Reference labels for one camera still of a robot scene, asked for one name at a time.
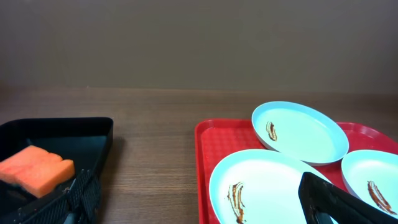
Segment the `light blue plate back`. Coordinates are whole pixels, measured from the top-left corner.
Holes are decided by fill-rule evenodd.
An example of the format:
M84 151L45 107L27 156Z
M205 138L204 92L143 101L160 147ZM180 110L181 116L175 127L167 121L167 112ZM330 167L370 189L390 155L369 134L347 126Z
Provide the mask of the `light blue plate back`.
M288 101L259 105L251 115L260 142L273 151L311 166L325 166L342 160L349 151L342 128L323 113Z

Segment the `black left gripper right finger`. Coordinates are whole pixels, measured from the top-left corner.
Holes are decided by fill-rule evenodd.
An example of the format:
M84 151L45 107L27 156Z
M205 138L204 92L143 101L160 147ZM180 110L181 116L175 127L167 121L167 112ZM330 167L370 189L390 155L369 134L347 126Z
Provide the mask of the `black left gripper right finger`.
M348 194L319 176L304 172L298 196L307 224L390 224L397 219Z

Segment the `orange sponge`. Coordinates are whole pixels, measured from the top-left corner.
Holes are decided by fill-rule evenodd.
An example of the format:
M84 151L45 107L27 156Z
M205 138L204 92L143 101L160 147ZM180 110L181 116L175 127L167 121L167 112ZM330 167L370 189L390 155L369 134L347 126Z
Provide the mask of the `orange sponge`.
M45 149L28 146L1 161L1 180L41 198L75 175L74 162Z

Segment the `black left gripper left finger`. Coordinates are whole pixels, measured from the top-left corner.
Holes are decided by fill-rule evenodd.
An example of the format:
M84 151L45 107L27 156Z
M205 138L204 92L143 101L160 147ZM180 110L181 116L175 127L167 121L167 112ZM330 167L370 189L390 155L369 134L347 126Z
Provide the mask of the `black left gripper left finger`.
M101 184L96 173L81 170L69 186L42 198L1 182L1 223L96 223Z

